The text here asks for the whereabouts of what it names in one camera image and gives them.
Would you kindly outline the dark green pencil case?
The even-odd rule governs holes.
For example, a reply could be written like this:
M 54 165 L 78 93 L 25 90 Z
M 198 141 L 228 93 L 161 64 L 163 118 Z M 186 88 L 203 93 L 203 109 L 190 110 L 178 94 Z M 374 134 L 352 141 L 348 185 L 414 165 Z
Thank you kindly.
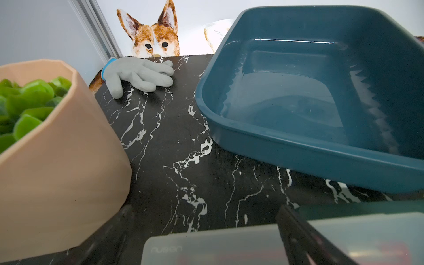
M 351 204 L 306 205 L 298 208 L 297 213 L 306 220 L 344 218 L 374 214 L 400 214 L 424 212 L 424 201 L 386 201 L 362 202 Z

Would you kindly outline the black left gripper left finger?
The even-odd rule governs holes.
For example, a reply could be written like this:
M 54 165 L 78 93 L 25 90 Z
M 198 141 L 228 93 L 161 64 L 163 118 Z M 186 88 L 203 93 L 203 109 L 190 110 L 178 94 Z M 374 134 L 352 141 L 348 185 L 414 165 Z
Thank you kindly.
M 64 265 L 116 265 L 134 227 L 134 210 L 125 205 L 63 258 Z

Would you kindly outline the teal plastic storage box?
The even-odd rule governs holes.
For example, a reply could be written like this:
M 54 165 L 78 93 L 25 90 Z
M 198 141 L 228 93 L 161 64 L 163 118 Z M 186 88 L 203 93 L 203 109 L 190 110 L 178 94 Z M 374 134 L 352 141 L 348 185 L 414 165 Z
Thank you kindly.
M 195 100 L 227 151 L 385 193 L 424 187 L 424 45 L 377 9 L 245 10 Z

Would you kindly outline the beige pot with green plant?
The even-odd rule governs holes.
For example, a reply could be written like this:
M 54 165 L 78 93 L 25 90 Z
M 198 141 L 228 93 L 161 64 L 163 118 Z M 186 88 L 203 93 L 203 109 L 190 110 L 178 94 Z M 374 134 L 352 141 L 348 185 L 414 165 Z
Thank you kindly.
M 68 95 L 46 121 L 1 154 L 2 262 L 82 244 L 129 194 L 129 159 L 74 68 L 47 59 L 1 67 L 2 78 L 20 84 L 58 76 L 72 82 Z

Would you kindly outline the grey work glove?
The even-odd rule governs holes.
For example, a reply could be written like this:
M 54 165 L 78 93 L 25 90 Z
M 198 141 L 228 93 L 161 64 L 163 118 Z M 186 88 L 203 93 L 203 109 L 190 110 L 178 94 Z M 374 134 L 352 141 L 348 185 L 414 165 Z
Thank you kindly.
M 100 72 L 103 81 L 114 99 L 123 96 L 122 81 L 129 82 L 134 88 L 150 93 L 158 87 L 173 85 L 173 62 L 153 62 L 137 57 L 110 58 Z

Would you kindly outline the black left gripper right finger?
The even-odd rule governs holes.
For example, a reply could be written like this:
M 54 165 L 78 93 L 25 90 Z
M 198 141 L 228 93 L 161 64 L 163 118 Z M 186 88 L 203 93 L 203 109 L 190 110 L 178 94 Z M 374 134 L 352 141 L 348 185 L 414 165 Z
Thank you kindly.
M 291 265 L 355 265 L 356 262 L 287 205 L 276 216 L 279 234 Z

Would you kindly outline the clear pencil case pink pen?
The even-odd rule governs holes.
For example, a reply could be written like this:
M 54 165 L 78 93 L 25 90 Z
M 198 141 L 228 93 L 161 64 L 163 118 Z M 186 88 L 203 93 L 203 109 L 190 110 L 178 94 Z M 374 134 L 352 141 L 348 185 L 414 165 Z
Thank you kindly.
M 310 221 L 360 265 L 421 265 L 424 215 L 362 215 Z M 143 265 L 287 265 L 276 224 L 149 238 Z

